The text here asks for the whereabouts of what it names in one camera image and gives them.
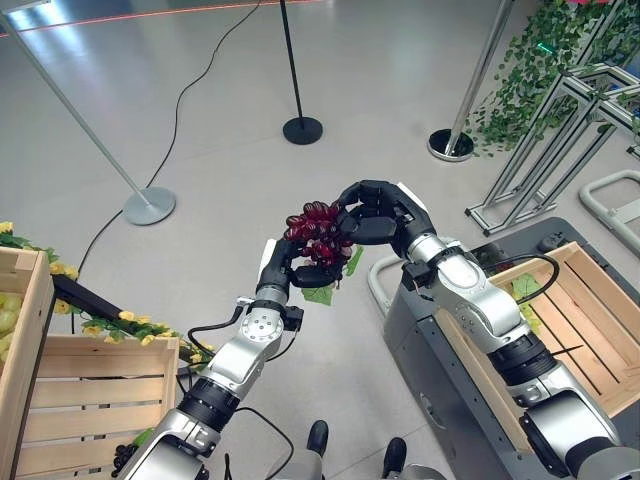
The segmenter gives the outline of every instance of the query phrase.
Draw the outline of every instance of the black shoe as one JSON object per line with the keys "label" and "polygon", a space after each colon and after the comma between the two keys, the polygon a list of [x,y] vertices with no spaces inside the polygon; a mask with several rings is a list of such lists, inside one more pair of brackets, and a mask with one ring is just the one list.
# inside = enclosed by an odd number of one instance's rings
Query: black shoe
{"label": "black shoe", "polygon": [[327,449],[327,440],[329,440],[329,425],[324,420],[316,420],[309,430],[307,450],[312,450],[322,457]]}
{"label": "black shoe", "polygon": [[387,478],[391,472],[402,472],[406,458],[407,444],[401,438],[392,438],[384,454],[382,478]]}

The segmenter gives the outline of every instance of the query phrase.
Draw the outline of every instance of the silver pole base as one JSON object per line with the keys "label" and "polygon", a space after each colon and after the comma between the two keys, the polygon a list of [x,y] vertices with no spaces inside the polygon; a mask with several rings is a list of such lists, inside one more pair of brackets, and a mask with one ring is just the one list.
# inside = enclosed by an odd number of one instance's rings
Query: silver pole base
{"label": "silver pole base", "polygon": [[466,133],[460,133],[458,142],[451,155],[446,155],[444,152],[447,148],[447,142],[451,136],[451,129],[445,128],[444,130],[438,130],[429,137],[427,147],[429,152],[436,158],[444,160],[445,162],[464,162],[473,155],[473,140]]}
{"label": "silver pole base", "polygon": [[169,216],[176,206],[176,196],[160,187],[149,187],[142,190],[149,201],[146,204],[140,195],[133,194],[122,208],[124,218],[134,225],[151,225]]}

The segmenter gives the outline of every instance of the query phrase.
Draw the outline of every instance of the round black base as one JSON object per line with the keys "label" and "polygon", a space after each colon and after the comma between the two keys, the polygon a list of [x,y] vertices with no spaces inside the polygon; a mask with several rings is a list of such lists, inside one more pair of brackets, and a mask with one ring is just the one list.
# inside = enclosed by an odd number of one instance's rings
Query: round black base
{"label": "round black base", "polygon": [[449,137],[451,137],[450,128],[438,130],[431,134],[427,146],[434,157],[444,160],[445,162],[462,162],[471,157],[473,154],[473,140],[466,133],[460,133],[458,142],[453,152],[451,152],[451,155],[445,155],[444,151],[447,148]]}
{"label": "round black base", "polygon": [[309,145],[322,136],[322,124],[315,118],[292,118],[282,127],[284,138],[296,145]]}

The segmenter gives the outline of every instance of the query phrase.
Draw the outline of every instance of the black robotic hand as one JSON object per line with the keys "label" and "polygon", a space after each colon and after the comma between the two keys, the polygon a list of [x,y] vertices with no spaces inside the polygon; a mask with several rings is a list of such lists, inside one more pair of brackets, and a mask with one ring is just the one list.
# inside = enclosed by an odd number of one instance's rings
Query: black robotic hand
{"label": "black robotic hand", "polygon": [[[358,204],[348,211],[347,206]],[[380,180],[362,180],[338,198],[338,226],[342,234],[361,245],[389,243],[406,258],[411,243],[436,231],[429,214],[400,187]]]}

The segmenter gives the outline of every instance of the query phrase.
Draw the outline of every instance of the stanchion base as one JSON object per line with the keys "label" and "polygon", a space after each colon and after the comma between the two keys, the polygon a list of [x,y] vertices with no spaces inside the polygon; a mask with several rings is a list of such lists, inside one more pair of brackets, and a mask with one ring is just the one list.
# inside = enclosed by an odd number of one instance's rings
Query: stanchion base
{"label": "stanchion base", "polygon": [[309,145],[318,141],[322,136],[322,124],[315,118],[302,117],[302,123],[298,117],[292,118],[282,127],[284,138],[296,145]]}
{"label": "stanchion base", "polygon": [[160,187],[149,187],[142,190],[149,201],[147,205],[137,194],[133,194],[122,208],[122,214],[134,225],[151,225],[169,216],[176,206],[176,196]]}
{"label": "stanchion base", "polygon": [[445,162],[464,162],[468,160],[473,154],[473,140],[471,140],[471,137],[461,133],[452,155],[445,155],[444,151],[447,148],[449,137],[451,137],[450,128],[432,133],[427,142],[431,155]]}

